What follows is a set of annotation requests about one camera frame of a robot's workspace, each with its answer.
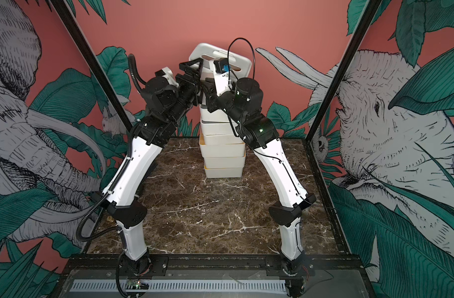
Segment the white box grey lid front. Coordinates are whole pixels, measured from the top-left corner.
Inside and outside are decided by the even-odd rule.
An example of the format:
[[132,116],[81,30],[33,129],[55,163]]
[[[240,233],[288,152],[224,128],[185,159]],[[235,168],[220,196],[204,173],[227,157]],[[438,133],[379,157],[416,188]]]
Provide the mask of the white box grey lid front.
[[219,122],[228,123],[228,115],[222,110],[218,109],[214,112],[209,112],[208,107],[204,104],[200,106],[200,119],[203,122]]

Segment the white box grey lid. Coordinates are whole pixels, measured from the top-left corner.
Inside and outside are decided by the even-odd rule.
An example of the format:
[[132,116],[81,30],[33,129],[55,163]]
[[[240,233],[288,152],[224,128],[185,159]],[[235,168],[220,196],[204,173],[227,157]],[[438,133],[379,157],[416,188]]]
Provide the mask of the white box grey lid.
[[218,109],[214,112],[209,112],[208,107],[204,104],[200,106],[200,119],[203,122],[219,122],[228,123],[228,115],[222,110]]
[[233,135],[232,128],[227,122],[204,122],[200,123],[203,135]]

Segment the pink white drip tissue box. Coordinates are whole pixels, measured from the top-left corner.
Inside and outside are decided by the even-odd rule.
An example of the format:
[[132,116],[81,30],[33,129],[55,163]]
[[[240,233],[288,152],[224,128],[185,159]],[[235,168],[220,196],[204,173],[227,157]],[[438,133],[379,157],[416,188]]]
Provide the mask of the pink white drip tissue box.
[[213,78],[214,74],[226,73],[229,63],[231,79],[248,77],[252,69],[252,61],[239,54],[229,52],[209,43],[199,43],[189,56],[189,60],[203,59],[202,77]]

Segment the white box grey lid back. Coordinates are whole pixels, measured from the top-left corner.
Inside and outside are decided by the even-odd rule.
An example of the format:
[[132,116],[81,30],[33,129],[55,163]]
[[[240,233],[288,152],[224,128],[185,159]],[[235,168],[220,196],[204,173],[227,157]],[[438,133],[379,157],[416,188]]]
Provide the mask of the white box grey lid back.
[[233,135],[232,128],[227,122],[204,122],[200,123],[203,135]]

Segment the white box bamboo lid corner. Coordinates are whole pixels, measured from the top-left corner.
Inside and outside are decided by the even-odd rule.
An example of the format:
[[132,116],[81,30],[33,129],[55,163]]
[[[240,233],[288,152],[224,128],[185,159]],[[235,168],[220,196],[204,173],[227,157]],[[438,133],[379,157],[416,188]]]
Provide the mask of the white box bamboo lid corner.
[[236,158],[245,155],[245,144],[207,145],[201,135],[199,145],[203,158]]

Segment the large white box bamboo lid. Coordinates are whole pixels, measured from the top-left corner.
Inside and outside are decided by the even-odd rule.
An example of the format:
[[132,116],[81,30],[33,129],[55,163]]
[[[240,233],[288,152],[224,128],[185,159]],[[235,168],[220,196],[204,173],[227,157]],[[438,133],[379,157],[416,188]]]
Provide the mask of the large white box bamboo lid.
[[208,169],[243,168],[246,156],[238,157],[206,157],[205,167]]

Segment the narrow white box bamboo lid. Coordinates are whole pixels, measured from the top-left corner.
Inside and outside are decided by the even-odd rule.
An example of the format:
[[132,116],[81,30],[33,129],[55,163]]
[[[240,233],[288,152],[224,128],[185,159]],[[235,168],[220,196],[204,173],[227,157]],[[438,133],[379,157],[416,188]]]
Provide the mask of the narrow white box bamboo lid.
[[243,141],[233,134],[206,135],[202,132],[202,136],[205,145],[208,146],[243,144]]

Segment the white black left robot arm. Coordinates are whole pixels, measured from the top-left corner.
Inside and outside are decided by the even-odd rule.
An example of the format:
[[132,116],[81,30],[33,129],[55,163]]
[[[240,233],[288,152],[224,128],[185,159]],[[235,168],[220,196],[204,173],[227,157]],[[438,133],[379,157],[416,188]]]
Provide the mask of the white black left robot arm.
[[[128,66],[135,88],[146,102],[145,116],[130,130],[127,155],[103,190],[100,201],[81,219],[76,238],[88,242],[116,230],[121,235],[128,266],[140,276],[151,269],[151,260],[142,227],[147,209],[137,201],[135,193],[151,164],[177,130],[181,118],[201,103],[203,59],[180,63],[181,73],[176,76],[160,70],[149,81],[141,79],[132,54],[128,56]],[[100,206],[116,220],[116,226],[84,237],[85,223]]]

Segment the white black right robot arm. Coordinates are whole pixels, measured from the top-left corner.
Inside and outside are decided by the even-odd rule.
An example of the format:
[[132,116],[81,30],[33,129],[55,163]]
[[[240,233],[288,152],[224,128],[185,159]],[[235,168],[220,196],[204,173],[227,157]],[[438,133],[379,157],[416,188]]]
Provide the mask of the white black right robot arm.
[[234,135],[239,137],[267,170],[279,195],[269,207],[270,217],[280,228],[281,266],[289,276],[306,271],[308,259],[301,243],[301,216],[316,197],[305,190],[283,150],[273,122],[262,113],[264,93],[252,78],[216,86],[213,78],[203,82],[209,112],[223,111]]

